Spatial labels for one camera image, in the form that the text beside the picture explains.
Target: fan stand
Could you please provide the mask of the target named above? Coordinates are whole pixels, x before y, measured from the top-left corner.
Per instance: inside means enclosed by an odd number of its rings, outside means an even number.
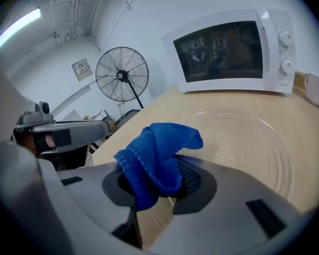
[[[143,106],[143,104],[140,102],[140,99],[139,99],[139,97],[138,97],[136,91],[134,90],[130,79],[128,78],[128,72],[126,72],[125,70],[119,70],[118,68],[117,68],[117,70],[118,70],[118,72],[117,72],[117,79],[119,79],[121,82],[126,82],[126,83],[130,86],[130,88],[131,88],[131,90],[132,90],[132,92],[133,92],[135,98],[137,99],[137,101],[138,101],[140,107],[143,109],[144,106]]]

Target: ceiling light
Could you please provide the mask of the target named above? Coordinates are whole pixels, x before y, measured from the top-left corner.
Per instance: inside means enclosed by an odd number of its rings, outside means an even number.
[[[21,17],[13,24],[11,24],[1,35],[0,35],[0,47],[9,39],[11,38],[14,33],[19,31],[21,28],[29,24],[30,22],[36,20],[40,17],[40,9],[36,9],[25,16]]]

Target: blue towel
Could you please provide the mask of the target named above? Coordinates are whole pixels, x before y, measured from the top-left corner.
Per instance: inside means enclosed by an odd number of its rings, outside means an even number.
[[[153,123],[115,155],[133,189],[137,210],[151,208],[158,196],[174,197],[180,191],[183,176],[173,155],[184,147],[203,147],[198,130],[174,123]]]

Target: microwave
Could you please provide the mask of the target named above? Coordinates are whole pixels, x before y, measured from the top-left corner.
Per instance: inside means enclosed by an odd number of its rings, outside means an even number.
[[[179,91],[260,90],[291,93],[295,42],[285,11],[220,12],[162,37]]]

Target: table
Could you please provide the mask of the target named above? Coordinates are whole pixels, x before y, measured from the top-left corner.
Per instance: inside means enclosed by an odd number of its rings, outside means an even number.
[[[220,109],[251,114],[271,125],[283,142],[293,167],[293,188],[287,199],[300,213],[319,205],[319,108],[305,99],[301,89],[294,88],[291,95],[285,96],[257,91],[180,93],[177,86],[173,86],[108,139],[93,154],[93,163],[115,161],[113,156],[153,122],[181,123],[191,115]],[[208,154],[197,156],[212,161]],[[151,209],[138,213],[145,248],[169,224],[172,205],[171,200],[162,198]]]

